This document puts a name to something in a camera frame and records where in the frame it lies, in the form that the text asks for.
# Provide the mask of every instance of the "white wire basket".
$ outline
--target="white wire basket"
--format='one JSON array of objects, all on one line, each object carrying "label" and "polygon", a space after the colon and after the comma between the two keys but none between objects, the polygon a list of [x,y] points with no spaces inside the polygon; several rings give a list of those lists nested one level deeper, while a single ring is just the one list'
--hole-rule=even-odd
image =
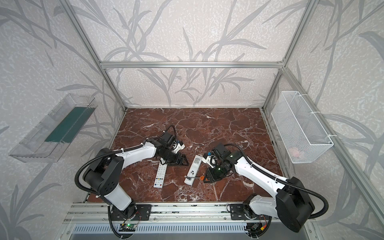
[{"label": "white wire basket", "polygon": [[282,91],[272,118],[293,163],[315,161],[333,146],[316,114],[298,91]]}]

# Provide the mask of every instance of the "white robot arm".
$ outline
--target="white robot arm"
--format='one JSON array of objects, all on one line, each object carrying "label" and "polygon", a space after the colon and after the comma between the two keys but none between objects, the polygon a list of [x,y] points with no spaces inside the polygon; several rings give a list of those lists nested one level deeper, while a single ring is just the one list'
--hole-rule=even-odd
[{"label": "white robot arm", "polygon": [[[239,151],[231,152],[226,146],[235,146]],[[287,179],[254,163],[236,144],[219,144],[211,152],[204,154],[203,158],[215,165],[207,169],[205,183],[220,181],[233,171],[249,178],[271,195],[262,197],[253,194],[243,202],[245,216],[249,219],[254,219],[257,215],[276,217],[290,230],[298,232],[309,218],[319,217],[328,210],[328,202],[323,196],[305,189],[302,182],[295,177]],[[324,202],[323,209],[318,213],[312,214],[314,205],[308,194]]]},{"label": "white robot arm", "polygon": [[[146,139],[134,147],[116,151],[104,148],[77,171],[75,184],[81,190],[96,194],[108,205],[113,205],[113,209],[117,208],[124,218],[130,218],[135,213],[135,202],[119,185],[121,171],[135,162],[152,157],[160,157],[161,163],[168,166],[188,166],[185,154],[178,152],[184,147],[182,142],[176,140],[176,136],[164,131],[161,136]],[[79,182],[80,174],[86,167],[83,180],[92,189]]]}]

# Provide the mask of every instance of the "white wall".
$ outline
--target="white wall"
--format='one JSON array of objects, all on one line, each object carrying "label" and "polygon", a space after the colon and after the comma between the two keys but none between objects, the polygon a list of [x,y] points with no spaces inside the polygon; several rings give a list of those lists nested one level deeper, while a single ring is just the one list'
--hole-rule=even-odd
[{"label": "white wall", "polygon": [[[71,3],[103,61],[281,61],[307,0]],[[109,74],[127,106],[244,107],[263,105],[261,96],[277,72],[204,71],[112,69]]]},{"label": "white wall", "polygon": [[[320,1],[288,62],[382,196],[383,21],[383,1]],[[317,219],[322,235],[327,240],[384,239],[383,228],[332,149],[313,163],[291,163],[270,116],[280,91],[291,90],[282,78],[266,112],[289,171],[328,199],[329,211]]]},{"label": "white wall", "polygon": [[[67,18],[54,16],[56,1],[0,7],[0,239],[51,240],[70,205],[85,197],[74,174],[110,142],[122,111]],[[68,93],[93,95],[98,107],[61,159],[10,157]]]}]

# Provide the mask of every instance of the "clear plastic tray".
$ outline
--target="clear plastic tray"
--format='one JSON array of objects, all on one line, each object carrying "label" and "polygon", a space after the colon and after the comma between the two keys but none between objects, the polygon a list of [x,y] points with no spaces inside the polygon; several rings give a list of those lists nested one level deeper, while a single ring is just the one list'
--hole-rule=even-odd
[{"label": "clear plastic tray", "polygon": [[9,155],[22,162],[57,162],[96,107],[92,97],[68,94]]}]

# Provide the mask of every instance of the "remote control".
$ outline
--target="remote control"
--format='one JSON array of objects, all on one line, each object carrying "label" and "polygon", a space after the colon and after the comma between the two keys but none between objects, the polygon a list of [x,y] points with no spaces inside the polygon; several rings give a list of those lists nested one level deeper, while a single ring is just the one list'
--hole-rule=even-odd
[{"label": "remote control", "polygon": [[156,188],[163,188],[164,177],[167,171],[167,165],[166,164],[162,165],[161,160],[162,159],[160,159],[160,162],[159,162],[159,168],[157,169],[155,183],[153,184],[153,187],[156,187]]},{"label": "remote control", "polygon": [[199,169],[200,167],[200,164],[201,164],[201,160],[202,160],[202,156],[199,156],[199,155],[196,155],[195,156],[195,159],[193,160],[192,164],[191,164],[191,167],[189,168],[189,171],[188,171],[188,174],[187,174],[187,177],[191,177],[190,179],[188,178],[185,178],[184,180],[184,183],[185,184],[188,184],[188,185],[191,185],[193,184],[193,181],[195,180],[194,178],[192,177],[196,177],[196,174],[197,174],[197,170]]}]

